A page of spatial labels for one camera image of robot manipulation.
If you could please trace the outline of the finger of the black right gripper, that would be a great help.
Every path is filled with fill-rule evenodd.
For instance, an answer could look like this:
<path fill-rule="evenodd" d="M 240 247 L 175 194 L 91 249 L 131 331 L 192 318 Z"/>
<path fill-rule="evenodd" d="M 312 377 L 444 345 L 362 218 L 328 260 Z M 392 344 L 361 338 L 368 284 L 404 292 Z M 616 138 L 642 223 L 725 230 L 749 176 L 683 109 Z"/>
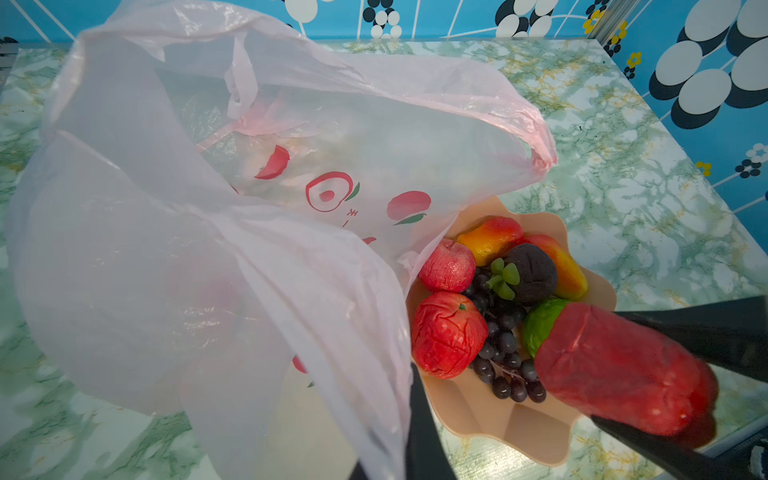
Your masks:
<path fill-rule="evenodd" d="M 674 441 L 612 420 L 591 416 L 593 423 L 616 440 L 663 468 L 675 479 L 755 479 L 746 467 L 703 455 Z"/>
<path fill-rule="evenodd" d="M 675 340 L 702 360 L 767 381 L 767 297 L 676 310 L 622 311 L 629 321 Z"/>

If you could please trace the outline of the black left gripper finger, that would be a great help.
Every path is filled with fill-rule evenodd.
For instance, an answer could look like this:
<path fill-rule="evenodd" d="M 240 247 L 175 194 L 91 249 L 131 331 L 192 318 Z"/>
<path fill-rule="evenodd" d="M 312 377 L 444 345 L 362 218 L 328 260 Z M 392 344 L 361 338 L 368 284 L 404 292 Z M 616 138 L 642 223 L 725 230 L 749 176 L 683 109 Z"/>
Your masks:
<path fill-rule="evenodd" d="M 423 381 L 410 363 L 412 382 L 407 440 L 391 450 L 375 431 L 368 431 L 363 447 L 355 446 L 359 459 L 350 479 L 455 479 L 456 475 L 440 441 Z"/>

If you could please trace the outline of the red bell pepper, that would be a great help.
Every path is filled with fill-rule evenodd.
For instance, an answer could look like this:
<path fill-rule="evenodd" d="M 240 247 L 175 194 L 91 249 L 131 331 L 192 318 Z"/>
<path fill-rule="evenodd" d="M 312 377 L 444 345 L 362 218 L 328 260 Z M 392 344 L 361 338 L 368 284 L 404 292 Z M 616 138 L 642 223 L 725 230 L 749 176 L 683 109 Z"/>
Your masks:
<path fill-rule="evenodd" d="M 719 394 L 709 365 L 681 344 L 585 303 L 569 302 L 533 360 L 559 401 L 652 435 L 705 420 Z"/>

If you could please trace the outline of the pink translucent plastic bag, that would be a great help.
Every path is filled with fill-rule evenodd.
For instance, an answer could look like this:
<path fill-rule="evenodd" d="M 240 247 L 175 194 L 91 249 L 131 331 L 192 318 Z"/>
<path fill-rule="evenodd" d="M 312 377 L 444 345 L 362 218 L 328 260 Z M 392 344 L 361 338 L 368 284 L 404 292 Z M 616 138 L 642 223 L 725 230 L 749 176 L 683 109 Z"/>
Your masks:
<path fill-rule="evenodd" d="M 495 67 L 331 52 L 124 1 L 52 86 L 6 217 L 31 335 L 83 392 L 184 411 L 223 479 L 402 479 L 405 299 L 465 208 L 557 163 Z"/>

